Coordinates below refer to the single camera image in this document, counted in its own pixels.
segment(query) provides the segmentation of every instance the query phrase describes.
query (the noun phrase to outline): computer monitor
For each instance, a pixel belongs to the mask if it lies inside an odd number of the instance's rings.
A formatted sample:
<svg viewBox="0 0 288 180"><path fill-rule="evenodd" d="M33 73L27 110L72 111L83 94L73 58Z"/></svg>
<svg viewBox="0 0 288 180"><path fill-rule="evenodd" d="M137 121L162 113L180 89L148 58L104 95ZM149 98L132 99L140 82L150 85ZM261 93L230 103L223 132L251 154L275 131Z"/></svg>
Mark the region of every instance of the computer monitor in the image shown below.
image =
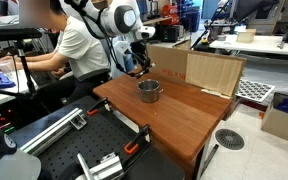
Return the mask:
<svg viewBox="0 0 288 180"><path fill-rule="evenodd" d="M240 22L256 10L273 6L278 3L279 0L233 0L231 16L233 16L236 21Z"/></svg>
<svg viewBox="0 0 288 180"><path fill-rule="evenodd" d="M147 14L147 0L136 0L141 14Z"/></svg>

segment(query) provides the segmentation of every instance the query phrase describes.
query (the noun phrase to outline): white t-shirt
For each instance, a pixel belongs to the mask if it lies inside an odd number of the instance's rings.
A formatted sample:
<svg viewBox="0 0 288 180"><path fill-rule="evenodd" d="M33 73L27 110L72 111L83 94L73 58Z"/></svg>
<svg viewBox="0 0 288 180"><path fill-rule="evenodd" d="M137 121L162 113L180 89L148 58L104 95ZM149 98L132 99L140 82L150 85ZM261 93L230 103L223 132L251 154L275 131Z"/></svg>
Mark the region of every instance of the white t-shirt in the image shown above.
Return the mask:
<svg viewBox="0 0 288 180"><path fill-rule="evenodd" d="M70 58L73 74L80 81L110 69L101 42L88 32L83 22L72 16L67 19L55 50Z"/></svg>

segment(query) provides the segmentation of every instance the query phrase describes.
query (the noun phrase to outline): person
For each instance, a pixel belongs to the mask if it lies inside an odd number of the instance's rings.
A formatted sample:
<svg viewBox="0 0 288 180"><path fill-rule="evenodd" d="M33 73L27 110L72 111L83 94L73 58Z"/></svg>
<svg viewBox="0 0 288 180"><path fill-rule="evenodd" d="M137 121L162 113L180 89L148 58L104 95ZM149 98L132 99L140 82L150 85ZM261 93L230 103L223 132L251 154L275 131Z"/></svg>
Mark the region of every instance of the person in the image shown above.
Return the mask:
<svg viewBox="0 0 288 180"><path fill-rule="evenodd" d="M49 27L44 28L52 33L61 32L62 37L52 53L27 57L29 70L60 73L61 68L69 62L74 76L39 89L37 97L49 112L60 109L63 98L66 98L67 104L86 95L96 98L93 88L108 79L110 69L101 42L91 36L83 22L67 16L59 0L50 0ZM16 59L16 67L23 68L19 58Z"/></svg>

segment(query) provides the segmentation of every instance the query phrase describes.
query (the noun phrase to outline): metal pot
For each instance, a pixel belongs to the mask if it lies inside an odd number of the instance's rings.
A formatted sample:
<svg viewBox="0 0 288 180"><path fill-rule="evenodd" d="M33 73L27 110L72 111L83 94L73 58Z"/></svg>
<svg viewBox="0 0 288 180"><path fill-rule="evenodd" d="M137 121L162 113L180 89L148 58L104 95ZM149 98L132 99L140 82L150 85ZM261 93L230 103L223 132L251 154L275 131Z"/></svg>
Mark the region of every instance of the metal pot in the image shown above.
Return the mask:
<svg viewBox="0 0 288 180"><path fill-rule="evenodd" d="M140 97L143 102L152 103L156 102L160 98L160 83L155 80L145 80L138 84L140 90Z"/></svg>

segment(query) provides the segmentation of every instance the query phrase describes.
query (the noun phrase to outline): floor drain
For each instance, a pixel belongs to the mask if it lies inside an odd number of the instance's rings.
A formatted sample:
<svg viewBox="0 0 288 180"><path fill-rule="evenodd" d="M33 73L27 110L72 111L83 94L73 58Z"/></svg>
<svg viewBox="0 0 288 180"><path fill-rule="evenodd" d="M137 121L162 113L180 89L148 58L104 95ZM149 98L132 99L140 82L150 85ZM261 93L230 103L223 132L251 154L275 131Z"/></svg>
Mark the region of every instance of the floor drain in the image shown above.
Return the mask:
<svg viewBox="0 0 288 180"><path fill-rule="evenodd" d="M227 149L240 150L244 147L243 138L234 131L221 129L216 132L215 137Z"/></svg>

